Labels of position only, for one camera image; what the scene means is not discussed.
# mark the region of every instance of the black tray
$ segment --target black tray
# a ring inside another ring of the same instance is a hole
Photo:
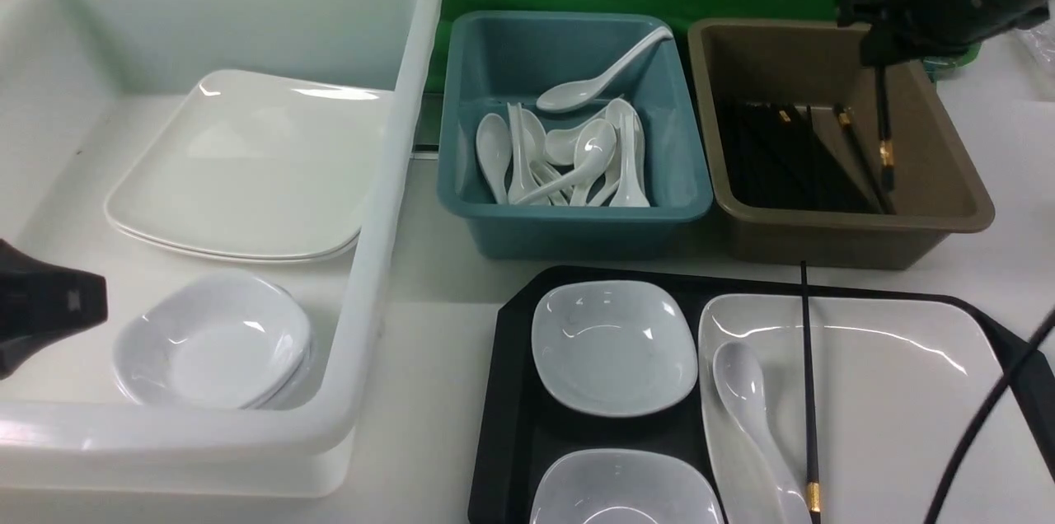
[[[498,310],[483,423],[468,503],[472,524],[526,524],[535,490],[550,465],[587,448],[628,448],[672,455],[694,466],[711,482],[704,438],[699,384],[677,405],[642,418],[615,420],[578,413],[557,403],[538,377],[531,352],[531,325],[542,295],[561,285],[583,280],[647,280],[658,285],[682,307],[693,341],[710,299],[729,292],[798,295],[799,285],[762,280],[714,279],[559,266],[532,279]],[[948,296],[811,287],[811,295],[874,299],[929,299],[967,311],[981,326],[1006,367],[1024,341],[961,299]],[[1013,386],[1015,396],[1052,479],[1055,479],[1055,375],[1037,352]]]

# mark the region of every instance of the white ceramic spoon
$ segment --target white ceramic spoon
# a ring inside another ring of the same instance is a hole
[[[520,106],[506,103],[505,110],[510,115],[510,131],[513,138],[513,182],[510,182],[509,201],[520,200],[524,194],[538,189],[538,183],[531,175],[531,167],[528,160],[526,145],[524,145],[524,131],[520,122]],[[535,205],[550,205],[549,198],[542,198]]]
[[[546,183],[553,182],[555,179],[560,179],[560,172],[551,164],[540,162],[539,160],[531,160],[530,163],[532,175],[534,175],[535,181],[538,182],[539,187],[545,187]],[[569,189],[550,194],[551,203],[553,206],[568,206],[568,198],[564,197],[567,191]]]
[[[491,114],[481,119],[476,129],[476,159],[496,203],[509,203],[505,171],[510,170],[510,162],[513,160],[513,138],[510,137],[510,127],[502,116]]]
[[[810,524],[809,510],[766,419],[766,388],[759,360],[748,345],[733,341],[714,352],[714,385],[722,404],[769,465],[785,524]]]
[[[637,162],[635,160],[636,138],[634,138],[634,116],[622,115],[619,122],[619,137],[622,150],[622,175],[619,187],[609,206],[626,206],[627,208],[646,208],[649,198],[641,191],[640,179],[637,178]]]
[[[539,187],[524,194],[522,198],[511,196],[511,203],[528,205],[565,187],[595,182],[601,174],[605,174],[605,168],[615,153],[615,127],[612,127],[611,122],[606,119],[595,119],[588,123],[579,137],[579,149],[575,152],[575,170],[562,175],[560,179],[546,183],[545,187]]]
[[[622,115],[633,116],[634,119],[634,168],[637,170],[637,181],[638,187],[640,187],[642,193],[645,191],[645,129],[641,127],[640,115],[637,114],[636,108],[633,108],[630,102],[627,102],[622,97],[617,97],[608,103],[605,108],[605,119],[608,122],[613,123],[614,127],[619,125],[619,121],[622,119]]]
[[[608,162],[608,167],[605,168],[605,183],[602,183],[600,190],[590,199],[587,206],[605,205],[612,197],[612,194],[615,194],[616,189],[618,189],[619,179],[622,175],[622,145],[619,141],[621,141],[621,138],[619,138],[618,129],[616,129],[615,153],[612,156],[612,160]]]
[[[545,160],[551,164],[573,164],[575,162],[575,144],[578,143],[582,130],[595,119],[602,119],[607,110],[607,108],[602,108],[575,129],[551,130],[550,133],[546,133]]]
[[[560,172],[543,159],[545,129],[542,127],[542,121],[538,119],[538,116],[535,116],[535,112],[525,111],[520,103],[517,103],[517,110],[520,114],[520,128],[523,129],[524,133],[524,150],[528,153],[528,167],[531,168],[532,176],[539,187],[546,182],[553,182],[554,179],[560,178]],[[569,197],[571,196],[570,189],[567,194]],[[561,193],[550,194],[550,201],[554,206],[568,206],[568,198]]]
[[[542,96],[538,96],[536,106],[539,111],[545,112],[570,112],[586,106],[594,100],[594,97],[599,96],[615,80],[615,77],[618,77],[618,74],[621,74],[622,70],[626,70],[634,61],[634,58],[652,47],[653,43],[670,40],[672,37],[674,36],[671,35],[670,28],[666,25],[652,30],[649,32],[649,36],[645,36],[640,42],[634,44],[605,73],[590,80],[562,82],[556,88],[548,89],[545,93],[542,93]]]

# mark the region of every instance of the spoon on plate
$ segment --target spoon on plate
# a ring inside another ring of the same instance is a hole
[[[580,187],[586,186],[589,189],[593,182],[600,178],[600,175],[605,174],[605,170],[615,153],[615,127],[612,127],[612,123],[608,122],[607,119],[595,119],[595,121],[588,123],[579,136],[579,144],[575,150],[575,170],[562,175],[560,179],[554,179],[553,182],[524,194],[523,197],[514,198],[511,196],[511,203],[516,206],[530,205],[532,201],[567,189],[567,187],[574,186],[576,189],[580,189]]]
[[[713,364],[722,404],[769,465],[785,524],[811,524],[802,490],[769,430],[765,382],[754,352],[738,341],[726,343],[714,352]]]
[[[599,96],[634,59],[642,55],[644,52],[648,52],[653,43],[670,40],[672,37],[674,35],[671,35],[670,28],[666,25],[652,30],[648,36],[634,44],[630,51],[627,51],[626,55],[620,56],[618,61],[614,62],[605,73],[589,78],[589,80],[562,82],[562,84],[548,89],[545,93],[542,93],[542,96],[538,96],[536,106],[539,111],[545,112],[570,112],[586,106]]]
[[[500,115],[485,115],[476,129],[476,159],[480,162],[483,178],[491,187],[498,205],[509,202],[505,192],[505,171],[513,160],[513,138],[510,127]]]

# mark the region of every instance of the white square plate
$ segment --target white square plate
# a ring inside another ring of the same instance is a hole
[[[829,524],[917,524],[968,420],[1001,373],[980,326],[957,307],[908,299],[810,298],[823,513]],[[750,345],[765,371],[769,424],[805,484],[802,303],[726,295],[699,322],[711,464],[730,524],[780,522],[768,468],[714,389],[720,345]],[[941,522],[1051,522],[1052,482],[1014,396],[983,427]]]
[[[216,71],[196,84],[106,203],[175,251],[312,258],[364,220],[391,93]]]

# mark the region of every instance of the teal plastic bin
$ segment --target teal plastic bin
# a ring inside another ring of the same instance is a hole
[[[479,11],[455,21],[440,134],[440,201],[464,217],[490,258],[619,260],[660,254],[677,225],[713,201],[695,108],[673,40],[622,73],[596,102],[565,115],[535,108],[546,89],[595,77],[663,21],[642,15]],[[546,130],[571,129],[622,96],[641,116],[645,190],[652,208],[495,205],[476,160],[476,129],[488,112],[523,103]]]

